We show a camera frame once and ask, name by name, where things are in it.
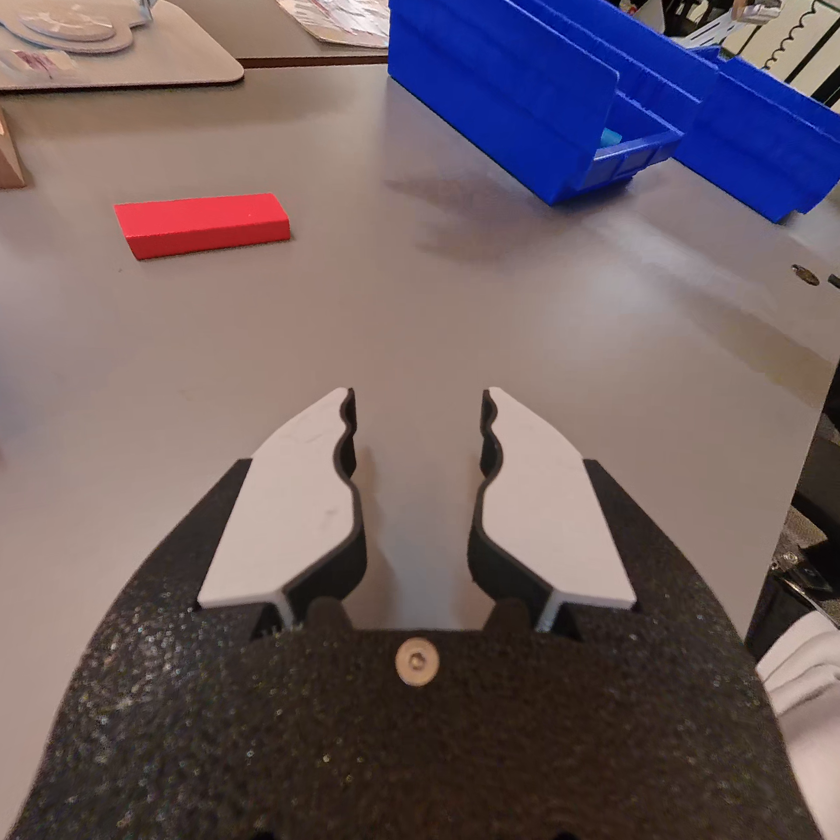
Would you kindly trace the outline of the printed paper sheet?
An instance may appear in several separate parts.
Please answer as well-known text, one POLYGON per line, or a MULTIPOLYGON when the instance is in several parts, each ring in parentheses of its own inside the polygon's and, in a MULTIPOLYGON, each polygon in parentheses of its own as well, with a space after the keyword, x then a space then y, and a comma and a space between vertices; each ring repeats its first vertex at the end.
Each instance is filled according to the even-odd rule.
POLYGON ((387 49, 387 1, 276 1, 316 40, 334 46, 387 49))

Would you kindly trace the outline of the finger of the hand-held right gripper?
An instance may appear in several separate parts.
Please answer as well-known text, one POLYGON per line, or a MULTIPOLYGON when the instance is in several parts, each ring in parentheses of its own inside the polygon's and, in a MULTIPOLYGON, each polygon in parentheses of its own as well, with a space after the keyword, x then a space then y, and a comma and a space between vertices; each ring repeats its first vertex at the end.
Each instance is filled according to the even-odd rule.
POLYGON ((762 27, 775 21, 784 8, 784 1, 736 1, 722 15, 700 26, 682 39, 687 49, 720 45, 733 32, 751 25, 762 27))
POLYGON ((838 14, 795 14, 775 57, 777 78, 838 109, 838 14))

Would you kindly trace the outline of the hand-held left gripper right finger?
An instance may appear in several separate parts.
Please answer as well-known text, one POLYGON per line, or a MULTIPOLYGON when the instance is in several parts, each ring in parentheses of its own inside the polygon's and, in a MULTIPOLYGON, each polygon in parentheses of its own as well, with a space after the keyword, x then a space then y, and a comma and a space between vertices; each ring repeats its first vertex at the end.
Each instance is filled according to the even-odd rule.
POLYGON ((498 386, 482 393, 479 430, 473 582, 538 633, 567 605, 630 613, 637 594, 579 450, 498 386))

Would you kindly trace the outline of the black bag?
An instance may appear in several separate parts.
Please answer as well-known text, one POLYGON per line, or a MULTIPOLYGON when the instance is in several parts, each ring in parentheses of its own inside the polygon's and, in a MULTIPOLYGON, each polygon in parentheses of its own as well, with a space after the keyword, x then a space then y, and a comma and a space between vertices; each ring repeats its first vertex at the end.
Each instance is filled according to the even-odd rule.
POLYGON ((838 626, 839 433, 827 415, 805 457, 745 637, 753 659, 809 613, 838 626))

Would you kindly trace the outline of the plain wooden block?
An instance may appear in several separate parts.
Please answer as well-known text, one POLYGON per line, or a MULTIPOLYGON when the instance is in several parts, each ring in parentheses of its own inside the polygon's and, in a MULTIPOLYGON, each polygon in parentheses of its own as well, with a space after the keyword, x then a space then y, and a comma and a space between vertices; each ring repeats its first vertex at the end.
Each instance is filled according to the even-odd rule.
POLYGON ((18 158, 12 133, 1 109, 1 190, 26 187, 24 168, 18 158))

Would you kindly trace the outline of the grey desk mat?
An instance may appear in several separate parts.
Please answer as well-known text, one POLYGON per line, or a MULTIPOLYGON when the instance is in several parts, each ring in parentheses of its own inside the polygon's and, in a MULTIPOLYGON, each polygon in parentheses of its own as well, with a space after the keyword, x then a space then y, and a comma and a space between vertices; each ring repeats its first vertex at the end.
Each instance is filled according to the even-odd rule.
POLYGON ((152 15, 133 30, 129 48, 104 56, 29 45, 1 25, 2 92, 209 86, 243 78, 237 60, 179 7, 154 2, 152 15))

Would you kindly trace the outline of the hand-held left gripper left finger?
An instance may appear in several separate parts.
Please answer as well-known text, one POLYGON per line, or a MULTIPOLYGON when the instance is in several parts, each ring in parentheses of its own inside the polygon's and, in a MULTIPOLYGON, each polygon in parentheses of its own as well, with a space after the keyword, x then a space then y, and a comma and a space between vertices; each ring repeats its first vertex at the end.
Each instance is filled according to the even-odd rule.
POLYGON ((203 609, 272 604, 284 627, 366 571, 355 394, 335 388, 273 432, 245 479, 197 595, 203 609))

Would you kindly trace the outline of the red wooden plank block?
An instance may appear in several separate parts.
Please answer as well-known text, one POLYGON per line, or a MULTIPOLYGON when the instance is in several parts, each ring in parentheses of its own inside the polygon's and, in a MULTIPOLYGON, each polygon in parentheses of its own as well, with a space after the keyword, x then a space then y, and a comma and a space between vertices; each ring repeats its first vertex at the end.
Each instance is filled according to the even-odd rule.
POLYGON ((124 203, 113 211, 137 260, 291 239, 290 219, 271 193, 124 203))

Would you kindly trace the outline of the person's white clothing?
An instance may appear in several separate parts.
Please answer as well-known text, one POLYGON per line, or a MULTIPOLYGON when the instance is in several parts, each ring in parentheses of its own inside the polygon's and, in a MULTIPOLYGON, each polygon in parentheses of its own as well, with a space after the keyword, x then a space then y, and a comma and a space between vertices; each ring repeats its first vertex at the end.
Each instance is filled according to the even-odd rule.
POLYGON ((756 669, 815 824, 825 839, 838 839, 839 629, 824 614, 809 612, 780 635, 756 669))

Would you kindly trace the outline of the blue plastic storage bin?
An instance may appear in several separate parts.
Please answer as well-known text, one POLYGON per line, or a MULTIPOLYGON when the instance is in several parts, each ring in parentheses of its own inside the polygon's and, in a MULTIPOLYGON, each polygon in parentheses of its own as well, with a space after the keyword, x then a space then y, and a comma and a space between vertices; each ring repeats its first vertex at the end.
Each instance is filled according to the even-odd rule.
POLYGON ((677 161, 771 222, 809 213, 838 184, 838 114, 765 71, 718 47, 686 49, 608 2, 520 5, 681 132, 677 161))
POLYGON ((548 205, 632 179, 682 133, 517 2, 391 2, 391 77, 548 205), (623 136, 600 149, 604 128, 623 136))

